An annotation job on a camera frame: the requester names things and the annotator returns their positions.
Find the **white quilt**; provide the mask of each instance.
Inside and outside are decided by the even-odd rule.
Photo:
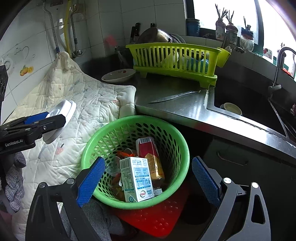
[[[77,104],[71,121],[54,142],[47,145],[39,139],[35,148],[23,151],[27,161],[23,169],[25,197],[12,218],[12,229],[19,240],[25,240],[27,217],[38,184],[47,182],[51,186],[76,177],[91,136],[105,124],[135,114],[135,92],[133,86],[110,85],[91,78],[62,52],[43,81],[14,110],[8,121],[44,112],[63,99]]]

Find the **cabinet door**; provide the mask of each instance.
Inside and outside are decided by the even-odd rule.
[[[257,182],[271,223],[272,240],[285,240],[296,227],[296,169],[250,148],[213,140],[203,158],[208,167],[236,184]]]

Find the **milk carton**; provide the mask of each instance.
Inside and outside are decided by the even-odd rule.
[[[128,157],[120,160],[120,169],[126,202],[140,202],[154,197],[146,158]]]

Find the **red plastic mat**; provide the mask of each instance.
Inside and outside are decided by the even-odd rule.
[[[189,186],[184,182],[172,196],[155,206],[136,210],[112,210],[116,216],[135,228],[154,237],[165,238],[177,223],[188,195]]]

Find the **blue container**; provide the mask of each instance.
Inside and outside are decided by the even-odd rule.
[[[187,36],[198,37],[200,34],[200,21],[195,18],[186,19]]]

